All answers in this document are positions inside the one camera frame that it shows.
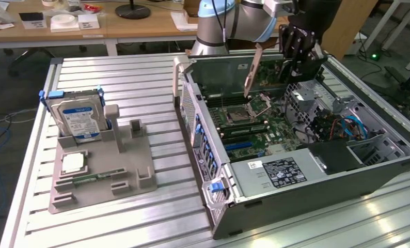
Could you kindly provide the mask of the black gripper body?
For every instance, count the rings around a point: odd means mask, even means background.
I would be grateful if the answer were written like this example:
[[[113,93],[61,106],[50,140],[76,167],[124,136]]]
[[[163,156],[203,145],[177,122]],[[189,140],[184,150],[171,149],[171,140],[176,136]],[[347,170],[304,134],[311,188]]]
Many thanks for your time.
[[[339,0],[298,1],[299,12],[288,17],[290,24],[322,39],[331,27],[339,9]]]

